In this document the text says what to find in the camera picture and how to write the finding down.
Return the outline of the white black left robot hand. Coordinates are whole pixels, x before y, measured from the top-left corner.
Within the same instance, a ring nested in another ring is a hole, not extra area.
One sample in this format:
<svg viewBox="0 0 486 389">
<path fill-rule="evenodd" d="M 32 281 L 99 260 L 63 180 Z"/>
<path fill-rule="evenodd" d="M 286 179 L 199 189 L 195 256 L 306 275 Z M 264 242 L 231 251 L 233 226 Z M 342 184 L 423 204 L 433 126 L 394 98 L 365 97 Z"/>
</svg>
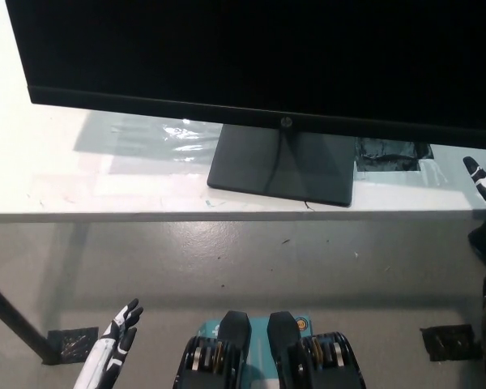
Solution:
<svg viewBox="0 0 486 389">
<path fill-rule="evenodd" d="M 125 305 L 94 343 L 74 389 L 112 389 L 134 342 L 143 308 L 138 298 Z"/>
</svg>

